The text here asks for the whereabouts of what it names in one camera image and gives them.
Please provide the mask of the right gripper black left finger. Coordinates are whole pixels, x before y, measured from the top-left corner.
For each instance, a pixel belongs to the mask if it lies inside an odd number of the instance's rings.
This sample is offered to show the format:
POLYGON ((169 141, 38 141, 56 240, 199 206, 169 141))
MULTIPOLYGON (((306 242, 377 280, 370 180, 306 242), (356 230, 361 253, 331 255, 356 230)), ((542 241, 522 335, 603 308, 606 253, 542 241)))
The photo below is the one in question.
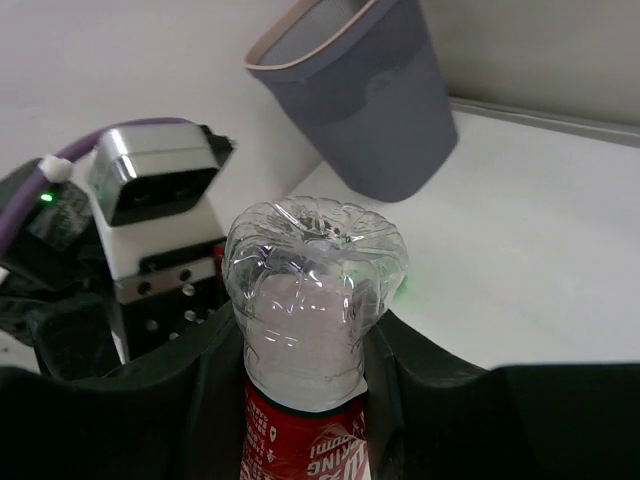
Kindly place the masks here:
POLYGON ((1 370, 4 479, 236 479, 243 339, 226 304, 106 378, 1 370))

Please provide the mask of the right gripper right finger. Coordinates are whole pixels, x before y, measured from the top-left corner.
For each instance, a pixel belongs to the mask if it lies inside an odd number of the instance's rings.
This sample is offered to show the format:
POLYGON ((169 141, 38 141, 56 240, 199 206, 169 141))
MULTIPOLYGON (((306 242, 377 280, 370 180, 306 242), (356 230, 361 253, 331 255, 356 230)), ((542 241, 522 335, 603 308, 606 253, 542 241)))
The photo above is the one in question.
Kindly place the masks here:
POLYGON ((635 364, 485 370, 392 313, 363 341, 375 479, 635 479, 635 364))

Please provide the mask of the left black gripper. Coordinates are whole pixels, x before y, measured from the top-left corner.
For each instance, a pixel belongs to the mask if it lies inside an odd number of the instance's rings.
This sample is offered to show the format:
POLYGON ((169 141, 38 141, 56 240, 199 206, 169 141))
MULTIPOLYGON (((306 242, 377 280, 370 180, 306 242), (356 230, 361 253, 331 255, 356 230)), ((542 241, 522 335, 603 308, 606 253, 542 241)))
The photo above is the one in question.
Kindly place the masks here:
POLYGON ((225 237, 208 253, 210 277, 121 304, 95 223, 87 177, 99 128, 1 181, 1 327, 34 349, 41 373, 101 377, 204 323, 227 302, 225 237))

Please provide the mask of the red label clear bottle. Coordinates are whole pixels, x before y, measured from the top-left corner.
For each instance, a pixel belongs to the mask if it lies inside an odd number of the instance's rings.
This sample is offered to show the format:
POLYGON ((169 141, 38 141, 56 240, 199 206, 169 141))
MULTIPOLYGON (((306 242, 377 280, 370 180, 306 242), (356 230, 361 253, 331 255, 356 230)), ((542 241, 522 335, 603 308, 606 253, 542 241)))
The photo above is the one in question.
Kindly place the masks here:
POLYGON ((363 339, 409 266, 397 227, 328 198, 255 204, 233 222, 223 280, 244 336, 244 479, 361 479, 363 339))

